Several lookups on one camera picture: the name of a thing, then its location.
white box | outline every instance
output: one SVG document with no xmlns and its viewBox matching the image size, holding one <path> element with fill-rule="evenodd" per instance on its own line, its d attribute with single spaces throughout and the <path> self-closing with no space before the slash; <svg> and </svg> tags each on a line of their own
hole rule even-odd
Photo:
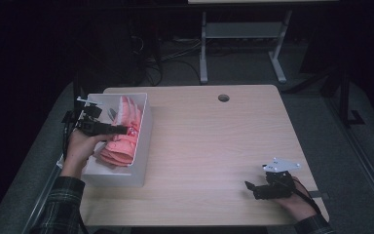
<svg viewBox="0 0 374 234">
<path fill-rule="evenodd" d="M 142 187 L 144 185 L 150 137 L 153 129 L 153 117 L 147 94 L 125 94 L 125 96 L 131 98 L 142 111 L 141 126 L 133 162 L 127 167 L 118 167 L 100 160 L 99 152 L 105 143 L 99 143 L 95 148 L 95 154 L 90 157 L 87 166 L 83 169 L 82 181 L 87 186 Z M 118 109 L 120 97 L 121 95 L 118 94 L 90 94 L 88 100 L 102 102 L 102 105 L 98 105 L 102 109 L 98 120 L 102 123 L 111 123 L 108 110 L 109 108 Z"/>
</svg>

hand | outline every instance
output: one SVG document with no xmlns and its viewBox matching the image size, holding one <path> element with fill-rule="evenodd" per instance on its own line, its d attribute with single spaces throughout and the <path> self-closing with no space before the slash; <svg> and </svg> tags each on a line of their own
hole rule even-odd
<svg viewBox="0 0 374 234">
<path fill-rule="evenodd" d="M 66 160 L 60 176 L 81 178 L 83 168 L 88 158 L 94 154 L 95 146 L 102 140 L 108 140 L 110 135 L 86 136 L 81 131 L 75 130 L 69 138 Z"/>
<path fill-rule="evenodd" d="M 308 191 L 306 191 L 305 187 L 303 187 L 299 179 L 295 176 L 293 177 L 293 179 L 295 180 L 294 183 L 296 185 L 296 189 L 309 197 Z M 301 221 L 305 218 L 317 214 L 315 209 L 310 204 L 304 201 L 299 195 L 294 193 L 288 198 L 272 199 L 272 201 L 281 205 L 297 221 Z"/>
</svg>

gray floor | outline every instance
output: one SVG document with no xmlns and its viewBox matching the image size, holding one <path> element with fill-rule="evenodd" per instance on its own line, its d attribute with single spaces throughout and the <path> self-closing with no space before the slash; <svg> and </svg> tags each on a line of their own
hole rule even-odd
<svg viewBox="0 0 374 234">
<path fill-rule="evenodd" d="M 299 74 L 299 67 L 306 45 L 286 44 L 280 54 L 280 63 L 288 79 L 279 84 L 267 55 L 268 47 L 229 48 L 228 56 L 207 58 L 208 85 L 273 84 L 286 90 L 310 77 Z M 163 54 L 176 51 L 174 45 L 164 47 Z M 177 58 L 199 70 L 199 57 Z M 158 73 L 148 69 L 154 79 Z M 164 77 L 160 86 L 200 85 L 195 71 L 182 62 L 164 63 Z M 330 223 L 338 233 L 374 233 L 374 190 L 352 147 L 345 128 L 335 117 L 334 100 L 319 95 L 322 82 L 317 82 L 297 95 L 282 95 L 290 120 L 298 136 L 318 188 L 328 198 L 324 200 L 330 214 Z M 142 86 L 149 86 L 145 81 Z M 352 85 L 351 108 L 359 111 L 366 125 L 352 126 L 359 145 L 374 167 L 374 110 L 366 95 Z M 33 221 L 36 202 L 46 187 L 46 181 L 54 172 L 54 164 L 60 155 L 59 123 L 66 110 L 72 107 L 72 87 L 65 88 L 55 103 L 40 135 L 31 147 L 25 162 L 0 206 L 0 233 L 22 233 L 25 225 Z M 18 211 L 10 215 L 8 211 Z M 292 226 L 268 227 L 269 233 L 295 233 Z"/>
</svg>

pink fabric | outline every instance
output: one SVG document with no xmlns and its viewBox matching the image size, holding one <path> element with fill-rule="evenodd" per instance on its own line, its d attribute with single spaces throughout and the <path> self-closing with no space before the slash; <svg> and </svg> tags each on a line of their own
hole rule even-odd
<svg viewBox="0 0 374 234">
<path fill-rule="evenodd" d="M 117 166 L 128 166 L 132 163 L 138 133 L 141 124 L 141 111 L 135 102 L 126 96 L 121 96 L 117 116 L 112 126 L 128 127 L 126 135 L 115 135 L 101 150 L 101 159 Z"/>
</svg>

plaid sleeve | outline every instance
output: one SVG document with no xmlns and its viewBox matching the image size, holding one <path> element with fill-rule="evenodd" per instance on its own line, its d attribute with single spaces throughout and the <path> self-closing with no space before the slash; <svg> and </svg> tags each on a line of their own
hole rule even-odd
<svg viewBox="0 0 374 234">
<path fill-rule="evenodd" d="M 78 233 L 84 186 L 78 178 L 58 177 L 30 233 Z"/>
<path fill-rule="evenodd" d="M 308 217 L 294 226 L 298 234 L 335 234 L 321 214 Z"/>
</svg>

